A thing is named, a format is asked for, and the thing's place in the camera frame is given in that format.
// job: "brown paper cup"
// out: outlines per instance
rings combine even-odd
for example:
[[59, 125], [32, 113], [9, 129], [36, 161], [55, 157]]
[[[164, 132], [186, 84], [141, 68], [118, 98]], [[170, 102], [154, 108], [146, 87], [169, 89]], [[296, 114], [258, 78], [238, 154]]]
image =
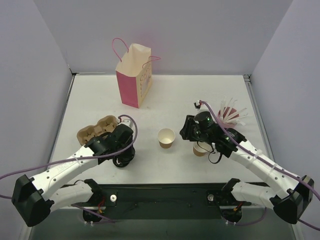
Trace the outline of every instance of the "brown paper cup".
[[170, 148], [175, 138], [175, 132], [170, 128], [163, 128], [158, 132], [159, 144], [164, 149]]
[[159, 144], [163, 149], [168, 149], [172, 146], [172, 143], [164, 144], [164, 143], [159, 142]]
[[206, 153], [211, 152], [211, 150], [211, 146], [204, 142], [199, 142], [199, 145], [196, 142], [193, 144], [193, 153], [198, 157], [206, 155]]
[[199, 152], [195, 148], [193, 148], [193, 153], [194, 153], [194, 155], [196, 155], [198, 157], [202, 157], [202, 156], [206, 155], [206, 152]]

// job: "pink paper bag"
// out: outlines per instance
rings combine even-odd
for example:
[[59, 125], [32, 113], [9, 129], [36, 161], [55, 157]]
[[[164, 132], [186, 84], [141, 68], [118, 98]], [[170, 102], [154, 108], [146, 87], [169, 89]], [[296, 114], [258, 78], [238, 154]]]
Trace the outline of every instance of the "pink paper bag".
[[[114, 41], [121, 40], [127, 52], [121, 58], [115, 48]], [[151, 48], [132, 43], [130, 47], [116, 37], [112, 41], [112, 49], [120, 59], [116, 65], [116, 79], [120, 91], [121, 101], [125, 105], [139, 108], [145, 99], [152, 83], [152, 61], [161, 59], [151, 55]]]

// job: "table surface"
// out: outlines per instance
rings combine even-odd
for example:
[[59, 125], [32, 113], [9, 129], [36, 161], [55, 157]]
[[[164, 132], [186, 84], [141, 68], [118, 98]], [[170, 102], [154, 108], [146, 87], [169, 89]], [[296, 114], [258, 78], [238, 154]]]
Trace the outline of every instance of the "table surface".
[[[195, 156], [193, 143], [179, 135], [186, 115], [197, 113], [193, 104], [196, 100], [207, 101], [217, 112], [224, 97], [237, 99], [236, 109], [247, 108], [250, 117], [243, 120], [246, 125], [238, 124], [235, 129], [266, 154], [241, 75], [154, 75], [153, 85], [139, 109], [121, 103], [115, 75], [76, 75], [51, 161], [68, 158], [81, 147], [76, 135], [83, 127], [95, 125], [107, 115], [127, 114], [138, 125], [132, 162], [117, 168], [111, 160], [105, 161], [70, 183], [78, 179], [94, 179], [99, 184], [226, 183], [231, 178], [262, 182], [226, 157], [219, 164], [211, 164], [207, 155]], [[175, 132], [175, 141], [169, 149], [159, 145], [157, 135], [162, 128]], [[218, 155], [211, 154], [210, 159], [215, 162]]]

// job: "white wall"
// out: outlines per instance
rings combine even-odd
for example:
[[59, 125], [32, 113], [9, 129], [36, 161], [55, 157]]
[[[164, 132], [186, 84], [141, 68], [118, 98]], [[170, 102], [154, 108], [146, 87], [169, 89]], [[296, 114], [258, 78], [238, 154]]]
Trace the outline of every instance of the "white wall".
[[[114, 73], [111, 41], [152, 48], [160, 74], [250, 74], [292, 0], [34, 0], [76, 73]], [[125, 47], [116, 45], [120, 54]]]
[[[252, 74], [275, 160], [320, 192], [320, 1], [294, 0]], [[320, 227], [314, 197], [302, 219]], [[320, 232], [303, 228], [306, 240]]]
[[[0, 1], [0, 56], [2, 176], [48, 162], [72, 76], [32, 0]], [[17, 240], [23, 220], [10, 200], [0, 199], [0, 219], [0, 239]]]

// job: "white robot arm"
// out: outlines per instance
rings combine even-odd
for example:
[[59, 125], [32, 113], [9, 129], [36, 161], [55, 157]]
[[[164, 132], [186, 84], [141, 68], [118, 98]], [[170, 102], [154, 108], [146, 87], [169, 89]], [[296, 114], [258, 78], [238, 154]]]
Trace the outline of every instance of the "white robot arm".
[[238, 131], [228, 128], [225, 131], [214, 121], [210, 113], [210, 105], [202, 101], [194, 103], [198, 112], [195, 116], [187, 115], [180, 131], [182, 139], [192, 142], [204, 142], [212, 149], [227, 158], [245, 166], [268, 186], [259, 186], [231, 179], [222, 190], [229, 192], [239, 202], [250, 202], [273, 209], [284, 221], [296, 224], [306, 207], [312, 200], [312, 192], [296, 179], [282, 174], [283, 172], [302, 179], [313, 187], [314, 181], [308, 177], [299, 177], [277, 165], [263, 155], [249, 140]]
[[113, 159], [117, 167], [128, 165], [135, 156], [133, 145], [117, 156], [112, 153], [130, 145], [134, 132], [132, 128], [133, 123], [130, 120], [124, 120], [112, 133], [94, 137], [82, 146], [68, 158], [74, 159], [73, 161], [58, 164], [30, 178], [26, 175], [19, 177], [16, 180], [11, 201], [27, 226], [37, 225], [51, 212], [65, 206], [86, 202], [98, 204], [103, 194], [93, 179], [73, 185], [65, 184], [105, 160]]

